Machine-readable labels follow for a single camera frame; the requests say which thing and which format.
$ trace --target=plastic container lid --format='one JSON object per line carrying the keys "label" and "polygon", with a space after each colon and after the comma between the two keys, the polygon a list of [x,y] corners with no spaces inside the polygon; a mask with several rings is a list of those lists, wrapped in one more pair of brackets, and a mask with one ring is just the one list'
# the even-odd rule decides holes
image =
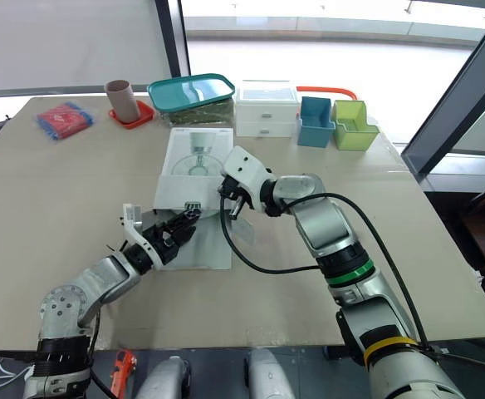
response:
{"label": "plastic container lid", "polygon": [[175,77],[147,87],[157,110],[176,112],[230,98],[235,86],[218,73]]}

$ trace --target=red packet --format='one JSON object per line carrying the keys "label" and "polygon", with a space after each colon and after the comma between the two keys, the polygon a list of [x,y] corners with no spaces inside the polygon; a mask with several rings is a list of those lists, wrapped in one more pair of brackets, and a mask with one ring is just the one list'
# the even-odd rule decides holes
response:
{"label": "red packet", "polygon": [[54,140],[62,140],[93,125],[93,118],[72,102],[45,111],[37,123]]}

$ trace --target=red handle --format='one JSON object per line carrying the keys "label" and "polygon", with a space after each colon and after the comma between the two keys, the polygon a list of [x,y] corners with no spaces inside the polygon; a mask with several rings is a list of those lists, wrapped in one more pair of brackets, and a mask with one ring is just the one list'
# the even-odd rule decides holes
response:
{"label": "red handle", "polygon": [[339,87],[318,87],[318,86],[297,86],[296,90],[298,91],[314,91],[319,93],[339,93],[339,94],[346,94],[347,96],[351,97],[351,100],[357,100],[357,95],[350,90],[341,89]]}

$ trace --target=beige tabletop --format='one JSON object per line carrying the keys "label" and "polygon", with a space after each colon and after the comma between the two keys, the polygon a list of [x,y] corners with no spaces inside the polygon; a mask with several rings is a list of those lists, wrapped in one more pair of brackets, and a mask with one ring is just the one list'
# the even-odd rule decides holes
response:
{"label": "beige tabletop", "polygon": [[[74,99],[96,123],[54,142],[34,116],[63,98],[35,98],[0,132],[0,349],[33,349],[40,301],[53,287],[119,246],[124,202],[149,209],[169,128],[127,131],[104,97]],[[236,138],[277,175],[318,174],[372,219],[403,274],[429,339],[485,336],[485,296],[442,222],[387,139],[365,152],[297,146],[294,140]],[[397,284],[362,222],[343,207],[391,286]],[[289,216],[242,213],[256,243],[236,239],[257,264],[314,264]],[[147,273],[103,309],[99,348],[341,344],[337,306],[319,271],[260,274],[236,257],[228,271]]]}

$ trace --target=yellow ring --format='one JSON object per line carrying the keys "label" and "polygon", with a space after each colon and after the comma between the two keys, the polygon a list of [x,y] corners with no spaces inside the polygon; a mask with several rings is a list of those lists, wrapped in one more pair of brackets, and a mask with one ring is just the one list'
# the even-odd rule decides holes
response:
{"label": "yellow ring", "polygon": [[408,343],[409,345],[417,345],[417,342],[409,337],[391,337],[382,339],[376,343],[373,343],[365,350],[365,366],[368,367],[368,358],[375,351],[380,350],[382,347],[388,347],[389,345],[395,345],[396,343]]}

